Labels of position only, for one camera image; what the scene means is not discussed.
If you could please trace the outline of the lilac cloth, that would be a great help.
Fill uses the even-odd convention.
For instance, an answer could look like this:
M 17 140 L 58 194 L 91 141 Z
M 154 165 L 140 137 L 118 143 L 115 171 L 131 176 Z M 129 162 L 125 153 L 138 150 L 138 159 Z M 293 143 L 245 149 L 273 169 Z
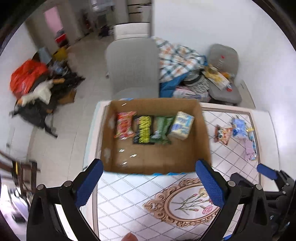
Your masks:
M 256 159 L 256 153 L 253 148 L 252 141 L 245 139 L 244 140 L 244 146 L 245 146 L 245 159 L 247 161 L 253 161 Z

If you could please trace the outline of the orange cartoon snack bag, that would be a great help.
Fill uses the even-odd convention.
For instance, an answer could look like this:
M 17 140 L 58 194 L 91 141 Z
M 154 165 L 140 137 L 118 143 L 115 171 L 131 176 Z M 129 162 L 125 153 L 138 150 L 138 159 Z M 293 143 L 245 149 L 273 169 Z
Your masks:
M 232 135 L 232 127 L 224 128 L 219 125 L 215 126 L 214 142 L 221 142 L 224 145 L 228 145 Z

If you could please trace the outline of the light blue tube pack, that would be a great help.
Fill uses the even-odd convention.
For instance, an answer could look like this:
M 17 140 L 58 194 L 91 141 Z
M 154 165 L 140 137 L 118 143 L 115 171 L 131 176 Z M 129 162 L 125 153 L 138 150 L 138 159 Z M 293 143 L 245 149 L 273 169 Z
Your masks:
M 252 143 L 253 143 L 253 148 L 255 150 L 256 159 L 257 159 L 257 146 L 256 146 L 256 141 L 255 141 L 254 129 L 253 128 L 247 128 L 247 134 L 248 134 L 248 140 L 252 141 Z

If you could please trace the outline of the green wipes pack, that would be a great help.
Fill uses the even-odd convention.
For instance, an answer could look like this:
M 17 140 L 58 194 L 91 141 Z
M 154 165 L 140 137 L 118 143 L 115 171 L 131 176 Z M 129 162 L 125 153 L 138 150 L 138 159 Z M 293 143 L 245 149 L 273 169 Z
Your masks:
M 150 143 L 171 144 L 168 133 L 174 119 L 174 116 L 156 116 L 154 118 L 154 131 L 150 137 Z

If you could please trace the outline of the wooden stool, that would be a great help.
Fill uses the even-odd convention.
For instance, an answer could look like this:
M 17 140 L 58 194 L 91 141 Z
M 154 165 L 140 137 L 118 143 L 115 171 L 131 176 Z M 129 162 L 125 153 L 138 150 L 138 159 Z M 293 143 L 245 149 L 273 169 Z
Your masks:
M 21 194 L 35 193 L 37 173 L 40 172 L 36 161 L 20 161 L 1 151 L 1 182 L 11 188 L 20 188 Z

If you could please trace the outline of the white goose plush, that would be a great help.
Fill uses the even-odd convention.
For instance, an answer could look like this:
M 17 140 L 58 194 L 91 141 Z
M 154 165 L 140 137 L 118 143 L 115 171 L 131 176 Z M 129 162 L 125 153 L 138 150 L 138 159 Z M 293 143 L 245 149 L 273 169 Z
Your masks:
M 65 79 L 52 79 L 52 80 L 46 80 L 42 83 L 40 83 L 33 92 L 30 92 L 24 96 L 22 96 L 17 102 L 17 105 L 20 105 L 22 107 L 26 106 L 30 102 L 35 102 L 35 100 L 39 99 L 45 104 L 49 104 L 51 99 L 51 91 L 50 89 L 54 86 L 54 84 L 61 84 L 64 83 Z

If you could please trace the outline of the blue white wipes bag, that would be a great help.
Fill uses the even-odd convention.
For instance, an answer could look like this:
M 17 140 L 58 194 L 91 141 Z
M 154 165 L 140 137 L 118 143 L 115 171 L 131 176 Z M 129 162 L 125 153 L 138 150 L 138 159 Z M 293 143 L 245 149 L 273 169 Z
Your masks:
M 246 131 L 246 124 L 244 120 L 239 118 L 233 118 L 231 121 L 232 125 L 232 134 L 234 138 L 237 139 L 246 139 L 248 137 Z

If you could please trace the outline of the yellow snack bag on seat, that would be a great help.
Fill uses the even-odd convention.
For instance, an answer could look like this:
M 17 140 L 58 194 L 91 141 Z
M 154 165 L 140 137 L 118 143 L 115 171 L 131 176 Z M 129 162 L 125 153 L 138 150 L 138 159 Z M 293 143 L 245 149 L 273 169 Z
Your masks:
M 232 89 L 230 81 L 211 64 L 204 67 L 202 74 L 220 90 Z

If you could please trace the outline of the red plastic bag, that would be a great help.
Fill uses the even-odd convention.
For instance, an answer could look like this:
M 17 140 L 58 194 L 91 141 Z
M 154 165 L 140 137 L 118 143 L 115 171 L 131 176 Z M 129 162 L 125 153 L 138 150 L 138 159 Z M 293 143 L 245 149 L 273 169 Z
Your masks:
M 33 59 L 25 61 L 11 74 L 10 89 L 16 99 L 29 93 L 35 81 L 44 74 L 48 74 L 48 67 Z

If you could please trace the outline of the cardboard box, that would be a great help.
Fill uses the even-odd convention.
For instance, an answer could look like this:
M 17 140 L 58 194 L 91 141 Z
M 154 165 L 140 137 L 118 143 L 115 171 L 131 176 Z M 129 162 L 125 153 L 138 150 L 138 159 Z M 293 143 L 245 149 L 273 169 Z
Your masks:
M 187 173 L 211 164 L 201 104 L 194 99 L 113 100 L 104 109 L 99 156 L 107 172 Z

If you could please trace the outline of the grey chair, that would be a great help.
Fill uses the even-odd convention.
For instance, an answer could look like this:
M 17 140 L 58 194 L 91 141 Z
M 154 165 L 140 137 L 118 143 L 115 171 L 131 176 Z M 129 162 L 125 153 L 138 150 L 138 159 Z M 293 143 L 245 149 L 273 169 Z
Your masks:
M 159 97 L 159 48 L 153 39 L 115 40 L 105 58 L 112 99 Z

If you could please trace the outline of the grey floor seat cushion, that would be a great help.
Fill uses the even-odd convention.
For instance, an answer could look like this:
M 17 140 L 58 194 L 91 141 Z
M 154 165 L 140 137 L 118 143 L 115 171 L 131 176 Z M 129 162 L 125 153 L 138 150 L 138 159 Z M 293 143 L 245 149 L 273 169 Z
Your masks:
M 237 52 L 228 46 L 213 44 L 210 47 L 207 57 L 208 64 L 215 67 L 219 75 L 229 81 L 229 83 L 209 82 L 209 95 L 211 102 L 226 105 L 238 105 L 242 97 L 234 80 L 238 73 L 239 58 Z

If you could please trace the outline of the black shoe shine wipes pack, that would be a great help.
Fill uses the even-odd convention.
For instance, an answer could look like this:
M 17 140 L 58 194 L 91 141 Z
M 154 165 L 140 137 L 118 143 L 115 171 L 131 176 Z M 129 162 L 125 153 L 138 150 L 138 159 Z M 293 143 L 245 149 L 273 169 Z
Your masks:
M 153 134 L 152 124 L 154 117 L 152 115 L 136 115 L 133 121 L 135 124 L 133 144 L 153 145 L 151 136 Z

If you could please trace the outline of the plaid blanket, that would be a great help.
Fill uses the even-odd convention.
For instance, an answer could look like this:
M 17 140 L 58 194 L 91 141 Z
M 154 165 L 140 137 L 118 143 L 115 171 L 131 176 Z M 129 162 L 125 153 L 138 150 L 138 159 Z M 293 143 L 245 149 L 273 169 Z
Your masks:
M 189 47 L 155 36 L 152 39 L 159 49 L 159 97 L 170 98 L 189 72 L 207 65 L 207 58 Z

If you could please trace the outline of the yellow blue tissue pack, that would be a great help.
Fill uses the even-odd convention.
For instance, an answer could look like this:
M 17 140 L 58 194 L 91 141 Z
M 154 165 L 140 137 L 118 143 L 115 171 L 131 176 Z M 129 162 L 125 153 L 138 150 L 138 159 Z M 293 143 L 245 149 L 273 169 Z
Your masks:
M 170 127 L 168 138 L 176 138 L 178 140 L 187 139 L 190 134 L 194 119 L 195 118 L 192 115 L 179 111 Z

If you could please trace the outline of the black tripod pile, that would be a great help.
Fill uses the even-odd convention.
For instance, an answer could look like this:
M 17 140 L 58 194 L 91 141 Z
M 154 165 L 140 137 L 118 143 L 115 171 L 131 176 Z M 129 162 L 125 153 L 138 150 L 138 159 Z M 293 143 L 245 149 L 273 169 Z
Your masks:
M 73 103 L 76 88 L 84 80 L 67 63 L 47 66 L 29 59 L 11 75 L 10 89 L 16 103 L 9 115 L 12 118 L 18 115 L 57 138 L 53 128 L 46 124 L 46 118 L 55 113 L 58 105 Z

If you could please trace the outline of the yellow bin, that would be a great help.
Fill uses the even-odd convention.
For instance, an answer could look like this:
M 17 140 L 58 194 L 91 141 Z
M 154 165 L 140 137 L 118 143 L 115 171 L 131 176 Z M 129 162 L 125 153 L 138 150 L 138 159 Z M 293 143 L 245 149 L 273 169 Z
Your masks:
M 64 61 L 64 60 L 67 60 L 68 59 L 68 53 L 67 53 L 67 49 L 66 47 L 61 47 L 59 48 L 53 55 L 53 60 L 54 61 Z

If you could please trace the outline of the striped black white basket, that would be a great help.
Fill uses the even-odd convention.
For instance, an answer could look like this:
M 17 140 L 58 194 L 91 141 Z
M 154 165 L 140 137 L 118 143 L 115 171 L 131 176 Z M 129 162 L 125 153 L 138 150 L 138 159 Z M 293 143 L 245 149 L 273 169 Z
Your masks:
M 184 79 L 184 85 L 192 92 L 204 93 L 209 90 L 208 79 L 203 75 L 201 70 L 192 70 Z

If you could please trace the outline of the pink floral bedding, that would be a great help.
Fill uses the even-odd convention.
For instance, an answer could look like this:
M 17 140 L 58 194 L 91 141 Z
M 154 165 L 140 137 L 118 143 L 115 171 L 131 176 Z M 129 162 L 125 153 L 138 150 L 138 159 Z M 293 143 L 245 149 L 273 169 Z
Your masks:
M 185 99 L 197 99 L 199 102 L 209 102 L 211 97 L 209 93 L 197 93 L 196 91 L 192 91 L 185 86 L 178 86 L 173 92 L 172 98 L 185 98 Z

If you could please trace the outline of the red snack bag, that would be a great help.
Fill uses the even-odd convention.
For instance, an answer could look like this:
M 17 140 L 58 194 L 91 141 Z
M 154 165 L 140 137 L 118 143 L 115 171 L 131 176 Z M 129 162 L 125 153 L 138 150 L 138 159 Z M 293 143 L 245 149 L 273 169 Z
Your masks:
M 124 140 L 133 136 L 132 120 L 136 114 L 136 111 L 121 112 L 117 114 L 115 138 Z

